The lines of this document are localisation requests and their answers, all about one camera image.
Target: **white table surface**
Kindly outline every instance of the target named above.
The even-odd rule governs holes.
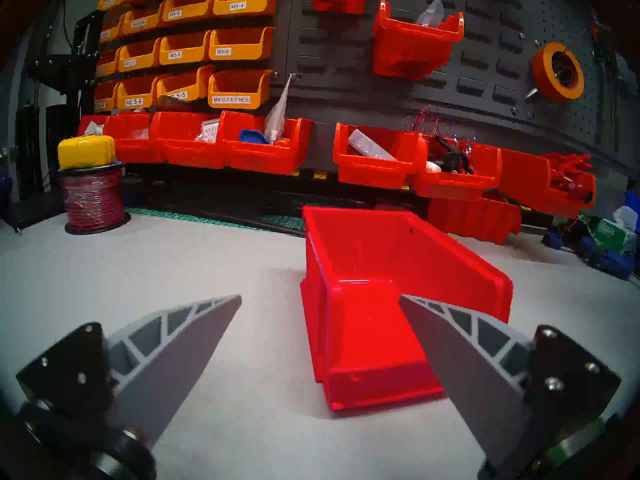
[[[163,479],[474,479],[482,450],[448,399],[334,414],[314,381],[300,297],[304,239],[133,216],[91,236],[65,216],[27,228],[0,221],[0,388],[87,321],[112,334],[147,313],[240,294],[242,307],[156,444]],[[558,327],[622,378],[609,413],[640,374],[640,287],[552,251],[540,237],[505,246],[457,238],[511,277],[509,324]]]

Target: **bolt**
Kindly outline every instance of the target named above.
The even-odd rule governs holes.
[[[562,391],[565,388],[565,384],[562,383],[562,380],[556,377],[549,377],[545,380],[545,385],[549,391]]]
[[[600,367],[596,363],[587,363],[584,367],[591,373],[600,373]]]

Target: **blue plastic item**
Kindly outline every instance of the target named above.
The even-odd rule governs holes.
[[[259,130],[243,129],[240,132],[241,143],[254,143],[254,144],[270,144],[263,133]]]

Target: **wire spool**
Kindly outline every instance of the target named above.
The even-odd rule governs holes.
[[[553,101],[578,99],[584,92],[583,69],[574,54],[557,42],[533,57],[533,76],[539,91]]]
[[[123,163],[116,162],[97,168],[59,171],[69,220],[65,230],[69,234],[99,234],[131,220],[122,201],[122,166]]]

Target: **yellow storage bin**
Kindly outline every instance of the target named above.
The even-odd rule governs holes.
[[[211,31],[167,36],[160,45],[160,64],[204,62],[209,52]]]
[[[278,0],[216,0],[213,14],[219,17],[237,15],[273,15]]]
[[[274,27],[216,29],[211,34],[212,60],[262,60],[271,56]]]
[[[209,80],[211,108],[255,110],[269,101],[271,70],[224,70]]]
[[[118,71],[129,72],[160,65],[161,42],[162,40],[158,38],[123,46],[120,51]]]
[[[166,0],[162,20],[167,24],[213,17],[214,0]]]
[[[106,12],[111,8],[120,6],[125,1],[126,0],[100,0],[98,2],[98,10],[102,10],[103,12]]]
[[[116,107],[119,81],[109,81],[98,84],[93,94],[94,111],[111,111]]]
[[[162,27],[163,10],[165,2],[160,3],[158,8],[132,9],[125,14],[122,23],[122,34],[137,34],[143,31],[150,31],[156,27]]]
[[[215,65],[207,65],[193,72],[160,79],[157,84],[157,96],[170,96],[182,101],[204,99],[207,97],[209,79],[215,71]]]
[[[102,23],[102,32],[100,33],[101,43],[115,41],[122,36],[122,24],[124,23],[125,15],[126,13],[123,13],[118,18],[111,17],[105,19]]]
[[[144,75],[120,81],[118,109],[137,110],[149,108],[158,100],[158,82],[168,75]]]
[[[116,146],[109,136],[65,139],[57,146],[57,160],[62,170],[104,167],[115,163]]]
[[[96,77],[112,76],[118,71],[118,62],[120,61],[120,50],[110,49],[109,51],[103,51],[100,53],[100,61],[95,66]]]

